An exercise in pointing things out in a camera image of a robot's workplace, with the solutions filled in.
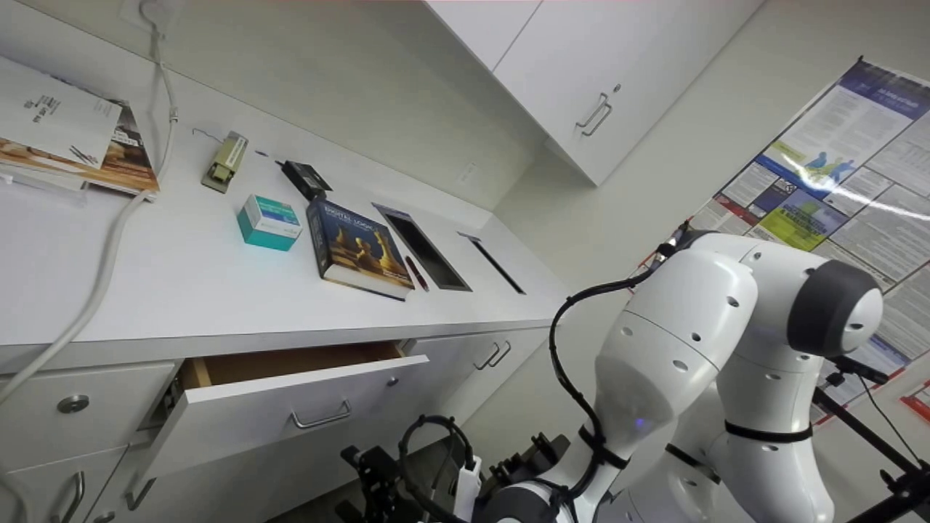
wall poster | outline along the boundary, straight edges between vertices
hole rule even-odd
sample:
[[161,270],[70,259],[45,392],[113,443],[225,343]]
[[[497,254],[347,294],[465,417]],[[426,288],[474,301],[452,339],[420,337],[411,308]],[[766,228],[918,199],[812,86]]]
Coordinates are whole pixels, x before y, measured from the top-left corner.
[[[930,352],[930,86],[857,60],[692,222],[872,272],[886,294],[882,324],[850,358],[901,372]],[[824,388],[840,403],[862,392],[857,378]]]

white wall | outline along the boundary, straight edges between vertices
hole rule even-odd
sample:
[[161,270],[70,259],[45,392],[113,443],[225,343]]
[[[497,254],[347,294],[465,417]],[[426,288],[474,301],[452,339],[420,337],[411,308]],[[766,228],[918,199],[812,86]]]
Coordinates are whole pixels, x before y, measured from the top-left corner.
[[[621,278],[857,55],[930,79],[930,3],[766,0],[612,180],[590,188],[544,154],[497,214],[567,288]],[[567,368],[587,388],[615,304],[584,304],[561,334]],[[494,455],[523,446],[533,430],[576,427],[578,413],[554,387],[544,352],[468,423],[477,446]]]
[[[131,52],[122,0],[25,0]],[[189,0],[167,70],[491,209],[530,164],[538,124],[420,0]]]

small box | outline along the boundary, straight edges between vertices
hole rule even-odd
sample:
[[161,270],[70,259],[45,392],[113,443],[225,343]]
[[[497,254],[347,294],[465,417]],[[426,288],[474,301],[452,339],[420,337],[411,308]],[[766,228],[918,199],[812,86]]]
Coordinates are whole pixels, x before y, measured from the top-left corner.
[[238,212],[238,228],[247,244],[291,249],[298,236],[298,220],[286,202],[250,195]]

black cable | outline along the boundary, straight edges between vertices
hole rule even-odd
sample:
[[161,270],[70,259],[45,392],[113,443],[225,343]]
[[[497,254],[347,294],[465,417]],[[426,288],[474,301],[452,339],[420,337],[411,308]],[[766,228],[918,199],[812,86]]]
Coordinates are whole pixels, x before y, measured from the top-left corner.
[[[548,358],[551,358],[554,378],[557,378],[561,388],[570,392],[570,398],[587,413],[590,427],[592,427],[592,435],[596,435],[599,442],[603,442],[602,417],[599,417],[599,413],[590,407],[590,400],[581,395],[581,388],[570,381],[570,374],[567,374],[562,365],[561,365],[557,343],[554,343],[557,320],[561,320],[571,304],[578,304],[578,301],[584,301],[584,299],[637,288],[637,285],[645,281],[648,276],[651,276],[651,270],[645,270],[645,272],[638,272],[638,276],[632,276],[632,278],[584,288],[584,291],[578,291],[576,297],[570,297],[570,299],[554,310],[551,324],[548,324]],[[567,501],[570,501],[571,510],[576,510],[571,500],[581,497],[581,490],[592,481],[596,469],[599,469],[599,455],[590,452],[590,461],[587,461],[581,478],[567,490]]]
[[400,478],[404,478],[404,484],[407,484],[407,490],[408,490],[408,497],[423,509],[423,510],[430,510],[435,520],[440,520],[440,523],[462,523],[455,514],[449,514],[446,509],[440,509],[439,501],[433,501],[419,484],[416,484],[416,478],[408,477],[408,465],[407,465],[407,443],[408,443],[408,435],[416,432],[416,430],[420,430],[423,423],[439,423],[439,427],[443,427],[458,443],[462,443],[462,461],[465,461],[465,467],[474,467],[474,452],[471,452],[471,442],[465,437],[465,432],[458,430],[458,423],[452,421],[452,417],[440,417],[440,416],[419,416],[408,427],[407,427],[407,432],[404,432],[404,437],[400,437],[400,443],[397,443],[397,452],[400,452]]
[[868,388],[868,382],[859,378],[859,382],[862,382],[862,388],[865,388],[865,395],[868,395],[868,400],[872,400],[872,407],[878,410],[878,416],[891,427],[891,432],[901,437],[901,443],[905,446],[905,452],[921,465],[921,455],[905,443],[905,437],[901,435],[901,430],[891,423],[891,417],[878,407],[878,400],[873,400],[873,395],[872,395],[872,388]]
[[449,442],[443,442],[440,446],[443,446],[443,455],[440,455],[440,465],[439,465],[430,487],[439,487],[439,478],[440,478],[440,474],[443,474],[443,465],[446,465],[446,458],[452,455]]

power cable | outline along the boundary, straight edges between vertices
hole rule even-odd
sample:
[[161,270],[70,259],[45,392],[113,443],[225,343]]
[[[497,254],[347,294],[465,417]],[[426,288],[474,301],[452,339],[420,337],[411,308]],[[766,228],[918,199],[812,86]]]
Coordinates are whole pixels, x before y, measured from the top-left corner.
[[468,435],[458,430],[458,423],[455,423],[452,417],[419,416],[419,417],[407,427],[404,437],[397,442],[400,478],[404,478],[408,497],[411,497],[430,517],[435,517],[435,520],[440,520],[440,523],[462,523],[455,514],[449,514],[446,509],[440,509],[439,501],[433,501],[433,500],[416,484],[416,478],[411,478],[411,474],[408,474],[408,451],[407,451],[407,443],[408,443],[408,435],[411,435],[416,430],[420,430],[423,423],[439,423],[439,427],[443,427],[443,430],[452,435],[452,442],[462,446],[462,465],[465,465],[468,469],[477,465],[477,461],[474,461],[471,442],[468,442]]
[[[570,381],[570,374],[562,372],[562,363],[561,363],[561,358],[557,358],[557,339],[554,339],[557,320],[561,320],[571,304],[578,304],[578,301],[584,301],[584,299],[592,299],[592,297],[602,297],[602,294],[629,291],[629,288],[642,285],[651,272],[653,272],[653,270],[645,270],[645,272],[629,276],[629,278],[619,278],[619,281],[603,281],[603,285],[584,288],[584,291],[578,291],[576,297],[570,297],[570,299],[554,310],[554,315],[551,315],[551,321],[548,321],[548,358],[551,358],[554,378],[557,378],[561,388],[584,410],[584,416],[587,416],[587,421],[590,421],[590,427],[592,427],[596,442],[603,442],[603,427],[602,427],[599,413],[590,407],[590,400],[581,395],[581,388],[578,388],[578,387]],[[554,500],[570,506],[571,520],[578,520],[571,500],[578,500],[578,497],[584,493],[584,487],[592,481],[599,465],[602,465],[602,461],[599,461],[599,452],[590,452],[590,461],[587,461],[581,478],[578,478],[571,487],[557,487],[557,484],[551,484],[551,481],[548,481],[548,484],[544,481],[545,487],[562,490],[562,500],[557,500],[557,497],[554,497]]]
[[[142,205],[148,195],[135,195],[127,205],[122,205],[122,212],[115,214],[106,244],[103,244],[103,259],[97,263],[92,291],[87,304],[81,308],[81,314],[58,334],[58,339],[51,344],[45,344],[35,359],[28,359],[28,365],[22,365],[12,381],[4,381],[4,387],[0,388],[0,407],[35,374],[41,372],[51,358],[58,358],[81,330],[83,324],[92,320],[92,314],[97,310],[106,288],[111,288],[111,276],[115,266],[115,252],[118,252],[118,240],[122,240],[122,228],[127,222],[127,218]],[[32,520],[32,509],[28,500],[22,497],[22,487],[18,484],[18,478],[0,465],[0,484],[9,487],[9,493],[13,497],[13,501],[20,506],[20,523]]]
[[872,395],[868,382],[865,382],[862,378],[859,378],[859,382],[862,382],[862,388],[865,388],[865,395],[868,395],[872,407],[878,410],[878,416],[891,427],[891,432],[901,437],[901,443],[905,446],[905,452],[921,465],[921,455],[910,446],[910,442],[901,435],[901,430],[891,423],[891,417],[878,407],[878,400],[873,400],[873,395]]
[[160,29],[160,21],[150,21],[150,12],[148,12],[150,5],[157,5],[157,0],[142,0],[140,3],[140,16],[148,23],[148,60],[153,63],[153,80],[164,83],[164,96],[167,96],[167,132],[164,132],[164,145],[161,145],[161,154],[160,154],[160,161],[157,161],[157,172],[161,175],[161,169],[167,161],[167,154],[172,154],[172,138],[173,138],[173,124],[179,119],[179,108],[176,108],[172,74],[167,74],[167,70],[161,63],[164,31]]

